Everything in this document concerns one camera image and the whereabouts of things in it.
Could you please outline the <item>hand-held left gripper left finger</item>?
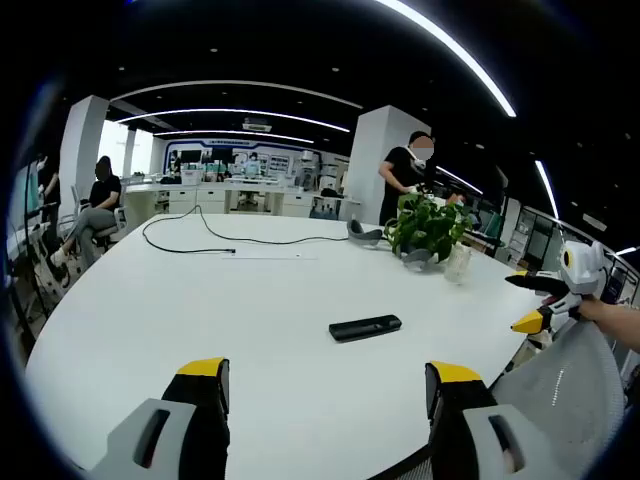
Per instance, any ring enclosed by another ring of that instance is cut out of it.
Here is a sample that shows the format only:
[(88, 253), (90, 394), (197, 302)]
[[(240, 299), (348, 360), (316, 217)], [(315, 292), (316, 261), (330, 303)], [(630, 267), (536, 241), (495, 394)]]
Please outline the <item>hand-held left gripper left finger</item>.
[(229, 360), (181, 367), (107, 437), (91, 479), (223, 479), (230, 445)]

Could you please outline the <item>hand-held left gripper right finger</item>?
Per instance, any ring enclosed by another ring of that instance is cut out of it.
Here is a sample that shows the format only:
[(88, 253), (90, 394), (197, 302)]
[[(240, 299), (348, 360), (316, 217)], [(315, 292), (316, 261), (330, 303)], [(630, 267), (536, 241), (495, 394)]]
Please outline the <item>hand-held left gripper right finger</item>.
[(425, 364), (434, 479), (567, 479), (549, 441), (510, 404), (498, 403), (473, 370)]

